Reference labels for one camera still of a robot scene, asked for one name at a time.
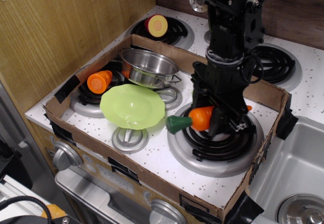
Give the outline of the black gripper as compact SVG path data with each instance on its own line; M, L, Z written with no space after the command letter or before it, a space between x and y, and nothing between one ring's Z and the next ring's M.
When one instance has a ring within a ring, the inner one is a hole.
M234 66L221 66L197 61L193 69L192 109L212 106L208 136L228 129L243 129L249 111L243 91L250 83L250 63L243 61Z

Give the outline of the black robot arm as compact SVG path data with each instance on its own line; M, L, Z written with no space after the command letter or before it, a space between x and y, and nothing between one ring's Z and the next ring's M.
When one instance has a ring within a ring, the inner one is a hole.
M223 127L240 130L248 108L243 98L255 67L254 48L264 40L264 0L198 0L208 7L211 40L206 63L195 62L193 108L213 106L208 135Z

